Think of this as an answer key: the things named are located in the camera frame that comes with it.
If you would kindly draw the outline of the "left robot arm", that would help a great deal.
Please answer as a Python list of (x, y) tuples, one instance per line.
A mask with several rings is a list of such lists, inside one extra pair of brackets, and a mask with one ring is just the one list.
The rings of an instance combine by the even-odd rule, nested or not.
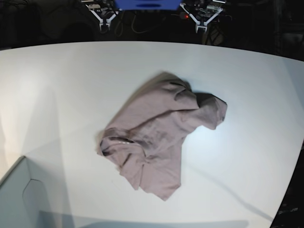
[(183, 0), (180, 8), (195, 23), (195, 32), (206, 32), (208, 25), (223, 12), (222, 6), (226, 0)]

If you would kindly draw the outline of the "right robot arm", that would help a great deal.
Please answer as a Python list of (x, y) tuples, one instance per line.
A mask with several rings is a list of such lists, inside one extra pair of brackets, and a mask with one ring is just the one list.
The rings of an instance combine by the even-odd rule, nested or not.
[(99, 30), (102, 34), (110, 30), (112, 20), (118, 15), (119, 9), (114, 0), (81, 0), (94, 17), (99, 21)]

